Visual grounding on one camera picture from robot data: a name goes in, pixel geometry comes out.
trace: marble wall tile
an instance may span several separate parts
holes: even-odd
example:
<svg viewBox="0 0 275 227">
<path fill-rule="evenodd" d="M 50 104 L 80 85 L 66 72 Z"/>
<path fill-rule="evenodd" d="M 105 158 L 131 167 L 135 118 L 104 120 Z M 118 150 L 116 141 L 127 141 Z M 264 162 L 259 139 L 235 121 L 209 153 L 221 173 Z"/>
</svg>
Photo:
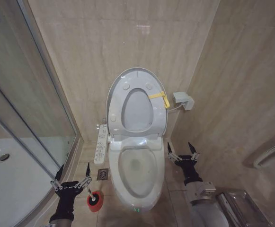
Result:
<svg viewBox="0 0 275 227">
<path fill-rule="evenodd" d="M 96 141 L 109 88 L 125 69 L 154 72 L 175 105 L 172 93 L 189 86 L 219 1 L 29 3 L 80 132 Z M 169 115 L 167 138 L 177 114 Z"/>
<path fill-rule="evenodd" d="M 275 164 L 243 165 L 275 136 L 275 1 L 256 1 L 252 10 L 238 2 L 220 2 L 188 89 L 195 106 L 181 111 L 171 139 L 176 152 L 192 142 L 204 180 L 246 189 L 275 224 Z"/>
<path fill-rule="evenodd" d="M 257 0 L 248 24 L 275 27 L 275 1 Z"/>
</svg>

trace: yellow plastic clip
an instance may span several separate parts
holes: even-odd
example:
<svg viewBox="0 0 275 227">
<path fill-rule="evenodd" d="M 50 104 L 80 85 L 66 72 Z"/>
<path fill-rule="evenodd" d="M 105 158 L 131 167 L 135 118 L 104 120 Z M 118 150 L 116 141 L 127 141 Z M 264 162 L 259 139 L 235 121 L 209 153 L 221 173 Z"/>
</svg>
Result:
<svg viewBox="0 0 275 227">
<path fill-rule="evenodd" d="M 158 97 L 162 97 L 164 99 L 165 108 L 168 109 L 170 107 L 170 103 L 169 103 L 169 100 L 168 100 L 167 95 L 165 94 L 165 92 L 162 91 L 160 93 L 150 95 L 149 99 L 158 98 Z"/>
</svg>

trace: floor drain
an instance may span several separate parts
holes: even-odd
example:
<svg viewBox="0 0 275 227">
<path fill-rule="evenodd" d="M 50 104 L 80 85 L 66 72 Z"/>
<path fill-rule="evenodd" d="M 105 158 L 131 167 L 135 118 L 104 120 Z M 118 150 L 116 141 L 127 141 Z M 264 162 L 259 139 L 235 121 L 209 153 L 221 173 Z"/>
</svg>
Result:
<svg viewBox="0 0 275 227">
<path fill-rule="evenodd" d="M 5 161 L 10 157 L 10 154 L 3 154 L 2 156 L 0 156 L 0 161 Z"/>
<path fill-rule="evenodd" d="M 98 181 L 103 181 L 108 179 L 109 169 L 99 169 L 98 170 Z"/>
</svg>

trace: white electrical box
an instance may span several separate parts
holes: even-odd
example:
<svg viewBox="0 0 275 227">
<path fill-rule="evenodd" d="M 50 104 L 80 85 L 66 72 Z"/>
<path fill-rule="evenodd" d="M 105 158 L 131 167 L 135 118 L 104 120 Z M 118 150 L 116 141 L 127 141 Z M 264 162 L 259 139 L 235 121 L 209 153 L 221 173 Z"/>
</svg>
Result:
<svg viewBox="0 0 275 227">
<path fill-rule="evenodd" d="M 191 110 L 194 106 L 194 99 L 186 92 L 173 92 L 175 103 L 181 103 L 185 110 Z"/>
<path fill-rule="evenodd" d="M 186 92 L 180 91 L 180 92 L 173 92 L 173 97 L 175 99 L 175 103 L 183 103 L 189 101 L 188 94 Z"/>
</svg>

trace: toilet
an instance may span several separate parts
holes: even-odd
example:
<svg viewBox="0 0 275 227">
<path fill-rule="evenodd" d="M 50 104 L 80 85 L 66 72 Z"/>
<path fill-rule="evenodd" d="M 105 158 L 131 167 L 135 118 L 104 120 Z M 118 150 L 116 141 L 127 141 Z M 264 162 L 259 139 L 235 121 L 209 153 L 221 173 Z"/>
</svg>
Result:
<svg viewBox="0 0 275 227">
<path fill-rule="evenodd" d="M 109 165 L 115 192 L 135 211 L 147 211 L 160 197 L 165 157 L 163 134 L 169 102 L 149 70 L 121 73 L 106 102 Z"/>
</svg>

